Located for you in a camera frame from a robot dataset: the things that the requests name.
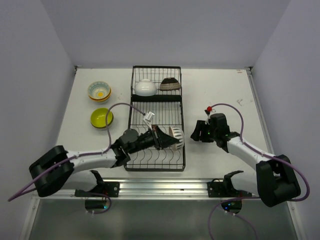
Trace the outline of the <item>lime yellow bowl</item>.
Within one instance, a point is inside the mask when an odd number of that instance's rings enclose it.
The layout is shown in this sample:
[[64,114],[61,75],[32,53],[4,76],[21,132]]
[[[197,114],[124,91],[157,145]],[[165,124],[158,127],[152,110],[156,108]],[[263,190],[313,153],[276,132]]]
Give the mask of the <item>lime yellow bowl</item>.
[[114,115],[108,108],[97,108],[90,116],[90,123],[93,125],[108,125],[114,120]]

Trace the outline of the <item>white bowl yellow sun dots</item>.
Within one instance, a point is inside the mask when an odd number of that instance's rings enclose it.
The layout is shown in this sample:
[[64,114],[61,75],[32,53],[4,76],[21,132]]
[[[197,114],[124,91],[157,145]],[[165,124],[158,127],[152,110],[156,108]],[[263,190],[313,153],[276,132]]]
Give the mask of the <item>white bowl yellow sun dots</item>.
[[110,93],[111,87],[104,81],[95,81],[87,88],[87,94],[93,99],[103,99]]

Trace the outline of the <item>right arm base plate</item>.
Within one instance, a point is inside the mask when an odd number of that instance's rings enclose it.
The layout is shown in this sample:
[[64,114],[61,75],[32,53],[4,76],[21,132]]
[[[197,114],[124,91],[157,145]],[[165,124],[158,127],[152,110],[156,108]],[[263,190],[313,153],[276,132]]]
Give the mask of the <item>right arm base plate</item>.
[[226,178],[215,178],[207,182],[207,193],[209,198],[239,197],[240,193],[232,185],[231,180]]

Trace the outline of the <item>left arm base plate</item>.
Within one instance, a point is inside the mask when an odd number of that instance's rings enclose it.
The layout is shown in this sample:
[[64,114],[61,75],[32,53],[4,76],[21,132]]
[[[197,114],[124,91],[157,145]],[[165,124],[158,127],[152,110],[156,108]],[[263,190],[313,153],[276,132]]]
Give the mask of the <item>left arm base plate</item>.
[[99,182],[92,190],[84,191],[81,189],[76,189],[75,197],[110,197],[117,198],[119,196],[120,183],[117,181],[102,181]]

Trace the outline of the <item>dark patterned bowl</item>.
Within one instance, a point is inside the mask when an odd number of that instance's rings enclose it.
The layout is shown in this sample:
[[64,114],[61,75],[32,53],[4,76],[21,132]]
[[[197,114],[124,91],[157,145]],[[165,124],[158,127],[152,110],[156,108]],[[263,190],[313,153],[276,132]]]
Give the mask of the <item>dark patterned bowl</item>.
[[181,88],[181,84],[174,77],[167,77],[162,80],[159,85],[160,91],[175,91]]

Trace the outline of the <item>white black striped bowl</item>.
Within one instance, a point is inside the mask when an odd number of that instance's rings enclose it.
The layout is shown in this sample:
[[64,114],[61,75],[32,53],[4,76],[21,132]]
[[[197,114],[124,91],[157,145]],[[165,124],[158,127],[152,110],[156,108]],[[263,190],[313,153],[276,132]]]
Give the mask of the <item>white black striped bowl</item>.
[[175,143],[171,146],[174,151],[180,150],[185,145],[185,135],[184,132],[177,126],[169,127],[169,135],[178,140],[178,143]]

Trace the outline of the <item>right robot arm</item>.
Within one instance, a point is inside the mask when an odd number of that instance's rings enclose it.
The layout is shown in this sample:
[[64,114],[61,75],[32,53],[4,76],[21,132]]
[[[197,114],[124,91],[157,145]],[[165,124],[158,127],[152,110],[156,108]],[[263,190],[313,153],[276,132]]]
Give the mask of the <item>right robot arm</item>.
[[202,143],[216,143],[226,153],[238,157],[255,172],[245,174],[236,170],[224,175],[222,181],[207,183],[208,195],[221,197],[250,197],[257,195],[262,202],[273,207],[290,201],[301,194],[294,170],[286,155],[274,156],[246,143],[238,132],[231,131],[223,113],[215,113],[207,120],[198,120],[191,139]]

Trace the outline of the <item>pale green celadon bowl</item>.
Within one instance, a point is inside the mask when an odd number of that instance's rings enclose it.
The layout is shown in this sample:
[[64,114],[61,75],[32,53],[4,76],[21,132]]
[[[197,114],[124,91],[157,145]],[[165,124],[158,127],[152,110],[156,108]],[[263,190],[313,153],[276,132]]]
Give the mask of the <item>pale green celadon bowl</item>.
[[106,100],[108,100],[108,99],[110,98],[111,94],[112,94],[112,91],[110,91],[110,92],[109,92],[109,94],[107,95],[107,97],[106,97],[105,101],[106,101]]

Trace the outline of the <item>orange yellow bowl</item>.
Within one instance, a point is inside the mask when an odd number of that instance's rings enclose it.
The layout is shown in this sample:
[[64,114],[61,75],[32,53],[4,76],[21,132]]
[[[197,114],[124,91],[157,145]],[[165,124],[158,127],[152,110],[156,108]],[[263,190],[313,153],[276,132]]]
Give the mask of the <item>orange yellow bowl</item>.
[[92,101],[95,102],[95,103],[101,104],[101,103],[104,103],[104,102],[107,101],[107,100],[106,100],[106,97],[105,97],[105,98],[102,98],[102,99],[95,99],[95,98],[92,98],[92,97],[89,96],[89,99],[92,100]]

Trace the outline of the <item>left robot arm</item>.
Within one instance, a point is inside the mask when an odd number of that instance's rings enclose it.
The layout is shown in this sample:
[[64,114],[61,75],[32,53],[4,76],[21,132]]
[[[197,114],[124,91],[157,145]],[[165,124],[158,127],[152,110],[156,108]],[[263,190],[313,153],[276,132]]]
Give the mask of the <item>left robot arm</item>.
[[127,129],[109,149],[89,152],[67,151],[57,145],[29,167],[35,189],[39,197],[48,197],[61,189],[68,189],[71,175],[88,171],[77,182],[79,187],[92,196],[103,193],[104,184],[97,180],[94,169],[112,169],[125,165],[132,154],[148,148],[158,151],[169,147],[180,149],[185,144],[184,132],[178,127],[170,127],[168,133],[158,125],[152,125],[145,133]]

